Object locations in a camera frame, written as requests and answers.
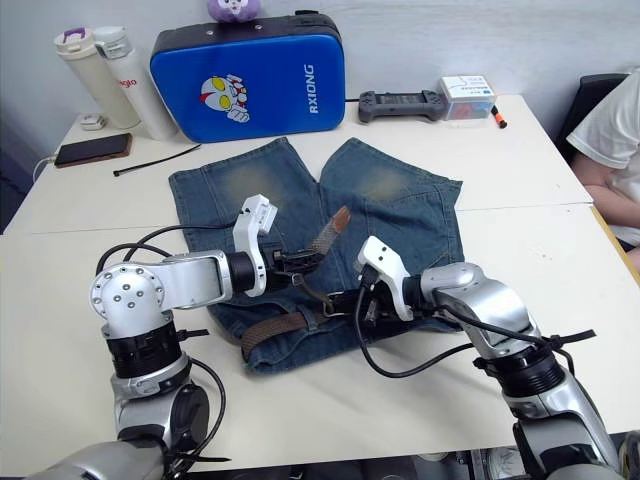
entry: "orange marker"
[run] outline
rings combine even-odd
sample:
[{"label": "orange marker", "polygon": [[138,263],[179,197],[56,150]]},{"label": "orange marker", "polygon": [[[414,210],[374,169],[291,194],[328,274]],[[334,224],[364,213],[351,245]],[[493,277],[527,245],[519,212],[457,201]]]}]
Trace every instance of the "orange marker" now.
[{"label": "orange marker", "polygon": [[491,113],[495,117],[496,122],[498,122],[498,126],[500,128],[505,128],[507,126],[507,122],[505,121],[502,114],[498,111],[498,107],[494,105],[493,108],[491,109]]}]

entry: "person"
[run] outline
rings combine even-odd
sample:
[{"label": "person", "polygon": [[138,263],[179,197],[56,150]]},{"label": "person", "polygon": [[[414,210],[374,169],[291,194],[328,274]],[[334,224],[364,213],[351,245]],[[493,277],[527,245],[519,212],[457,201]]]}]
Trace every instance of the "person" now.
[{"label": "person", "polygon": [[569,134],[571,168],[640,272],[640,70]]}]

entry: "blue padded case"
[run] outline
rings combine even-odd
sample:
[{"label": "blue padded case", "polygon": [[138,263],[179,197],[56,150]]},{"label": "blue padded case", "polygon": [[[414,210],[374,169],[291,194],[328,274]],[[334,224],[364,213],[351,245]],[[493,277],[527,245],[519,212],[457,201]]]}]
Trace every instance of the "blue padded case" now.
[{"label": "blue padded case", "polygon": [[340,34],[315,12],[161,32],[151,74],[197,143],[330,130],[344,116]]}]

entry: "white tabletop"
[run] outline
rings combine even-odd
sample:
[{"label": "white tabletop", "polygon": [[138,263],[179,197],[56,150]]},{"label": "white tabletop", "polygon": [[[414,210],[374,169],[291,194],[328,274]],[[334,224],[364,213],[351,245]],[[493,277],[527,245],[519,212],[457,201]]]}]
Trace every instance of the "white tabletop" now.
[{"label": "white tabletop", "polygon": [[[458,220],[467,260],[514,288],[544,334],[596,330],[596,338],[567,347],[577,376],[610,432],[640,428],[640,291],[590,208],[460,211]],[[33,472],[114,438],[113,369],[88,289],[104,250],[147,231],[0,237],[2,474]],[[174,253],[186,248],[175,232],[157,243]],[[153,257],[143,252],[140,258]],[[205,309],[177,312],[176,325],[209,328],[212,335],[183,346],[214,367],[227,387],[227,416],[204,453],[233,461],[203,468],[513,444],[514,419],[497,382],[472,366],[472,351],[404,380],[377,375],[358,351],[255,376]],[[463,334],[412,332],[372,351],[399,370],[466,341]],[[197,369],[193,376],[216,412],[215,387]]]},{"label": "white tabletop", "polygon": [[[290,135],[289,141],[315,178],[346,140],[362,141],[407,163],[463,180],[457,211],[590,202],[524,99],[505,95],[497,103],[509,126],[493,117],[429,123],[407,118],[357,121],[357,104],[347,104],[345,120],[329,132]],[[63,143],[121,133],[85,132],[78,125]],[[42,233],[177,223],[167,179],[178,170],[197,168],[257,148],[260,138],[203,145],[166,163],[114,177],[113,170],[161,159],[186,150],[181,134],[167,142],[134,129],[126,158],[56,169],[46,167],[5,233]]]}]

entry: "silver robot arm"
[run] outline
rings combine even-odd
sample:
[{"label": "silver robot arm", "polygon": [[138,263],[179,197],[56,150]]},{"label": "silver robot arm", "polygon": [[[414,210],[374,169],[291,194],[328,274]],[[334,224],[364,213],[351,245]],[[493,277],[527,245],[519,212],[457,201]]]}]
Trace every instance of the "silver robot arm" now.
[{"label": "silver robot arm", "polygon": [[[388,285],[400,319],[414,318],[415,308],[440,309],[464,329],[480,354],[474,364],[498,380],[518,419],[514,436],[532,477],[621,478],[615,448],[595,406],[556,361],[513,290],[470,263],[431,268],[411,277],[400,257],[375,237],[363,245],[356,269],[362,278]],[[497,328],[490,331],[486,326]],[[499,333],[500,329],[520,338]]]},{"label": "silver robot arm", "polygon": [[198,455],[204,446],[209,402],[190,378],[196,360],[179,343],[206,331],[176,331],[172,309],[224,302],[238,292],[262,295],[267,275],[257,237],[269,232],[276,212],[262,195],[248,198],[234,226],[234,253],[124,262],[98,274],[90,303],[105,321],[113,356],[118,441],[89,446],[30,479],[159,480],[186,472],[188,456],[180,454]]}]

